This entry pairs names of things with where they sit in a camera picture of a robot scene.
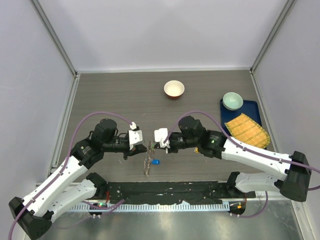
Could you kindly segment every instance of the reflective floor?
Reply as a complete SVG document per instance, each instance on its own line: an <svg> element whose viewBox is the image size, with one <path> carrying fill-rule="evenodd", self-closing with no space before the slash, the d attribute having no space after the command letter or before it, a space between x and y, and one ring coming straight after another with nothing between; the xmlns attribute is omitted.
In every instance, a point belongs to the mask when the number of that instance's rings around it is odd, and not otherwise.
<svg viewBox="0 0 320 240"><path fill-rule="evenodd" d="M258 212L264 202L249 201L246 215ZM291 201L269 201L265 212L243 219L227 212L65 213L42 240L302 240Z"/></svg>

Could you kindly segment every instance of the yellow cloth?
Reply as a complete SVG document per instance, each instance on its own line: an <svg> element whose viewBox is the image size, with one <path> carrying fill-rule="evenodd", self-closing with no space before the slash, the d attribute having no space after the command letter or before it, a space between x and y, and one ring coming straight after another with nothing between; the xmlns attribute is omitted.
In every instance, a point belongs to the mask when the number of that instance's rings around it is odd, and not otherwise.
<svg viewBox="0 0 320 240"><path fill-rule="evenodd" d="M264 149L270 143L269 134L254 120L241 113L235 119L226 122L225 126L237 140Z"/></svg>

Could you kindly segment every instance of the white wall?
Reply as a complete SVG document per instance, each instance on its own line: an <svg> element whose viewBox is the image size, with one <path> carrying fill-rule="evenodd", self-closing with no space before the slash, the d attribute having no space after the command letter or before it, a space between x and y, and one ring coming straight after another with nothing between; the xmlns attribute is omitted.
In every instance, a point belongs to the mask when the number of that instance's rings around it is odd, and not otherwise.
<svg viewBox="0 0 320 240"><path fill-rule="evenodd" d="M286 0L40 0L78 71L249 68Z"/></svg>
<svg viewBox="0 0 320 240"><path fill-rule="evenodd" d="M298 0L256 71L271 128L282 152L306 154L320 169L320 1ZM320 185L312 173L310 186ZM307 197L307 211L320 239L320 191Z"/></svg>
<svg viewBox="0 0 320 240"><path fill-rule="evenodd" d="M0 239L9 201L45 179L72 75L28 0L0 7ZM14 239L21 239L15 231Z"/></svg>

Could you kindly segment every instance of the wood grain surface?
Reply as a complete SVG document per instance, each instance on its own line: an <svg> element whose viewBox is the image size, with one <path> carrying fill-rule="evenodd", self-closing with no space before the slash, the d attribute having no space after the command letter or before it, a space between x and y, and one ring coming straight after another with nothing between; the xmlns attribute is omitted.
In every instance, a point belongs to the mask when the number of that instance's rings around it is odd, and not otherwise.
<svg viewBox="0 0 320 240"><path fill-rule="evenodd" d="M167 81L178 80L185 86L183 96L178 100L168 99L163 87ZM247 70L230 71L171 71L171 72L129 72L81 74L69 119L60 163L67 154L71 136L79 121L95 111L120 114L137 123L147 143L153 141L154 130L170 129L185 112L202 110L220 121L219 101L227 92L239 93L244 100L257 101L257 94ZM262 125L265 120L260 112ZM207 129L218 128L207 117L193 114ZM75 141L80 141L94 130L96 124L106 115L89 118L80 128ZM119 133L126 132L129 125L116 120ZM96 163L89 172L100 174L106 181L212 181L227 180L231 172L257 173L257 169L232 161L207 158L193 149L180 150L178 154L165 154L156 150L154 159L159 165L151 165L149 177L143 175L144 153L123 160L122 153L105 153L104 159Z"/></svg>

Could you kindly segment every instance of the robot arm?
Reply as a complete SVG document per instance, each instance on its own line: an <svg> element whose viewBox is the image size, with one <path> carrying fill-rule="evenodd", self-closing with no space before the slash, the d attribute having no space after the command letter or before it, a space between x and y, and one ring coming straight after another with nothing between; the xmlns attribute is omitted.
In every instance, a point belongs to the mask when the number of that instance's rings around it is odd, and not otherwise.
<svg viewBox="0 0 320 240"><path fill-rule="evenodd" d="M192 116L182 118L178 126L181 132L173 132L167 142L164 140L168 136L168 129L155 130L154 139L157 142L155 147L164 149L167 153L178 153L181 149L197 147L198 151L206 157L243 163L264 172L254 174L232 172L227 181L227 190L231 196L237 191L242 193L275 191L294 201L306 201L311 177L308 169L270 160L246 151L246 148L267 156L309 165L303 153L295 151L293 155L289 155L267 151L232 137L233 141L244 146L241 149L221 132L206 130L201 122Z"/></svg>
<svg viewBox="0 0 320 240"><path fill-rule="evenodd" d="M80 184L64 192L69 184L102 160L104 153L123 153L123 158L128 159L128 156L147 151L141 144L142 131L134 123L132 125L133 129L123 133L124 137L121 137L117 135L117 123L114 120L101 120L87 138L75 144L62 174L60 170L66 160L33 192L24 198L14 197L9 202L11 213L16 218L26 203L33 201L39 191L60 175L27 207L18 220L19 225L32 240L45 234L52 223L72 206L88 198L101 198L105 194L108 184L97 173L90 173Z"/></svg>

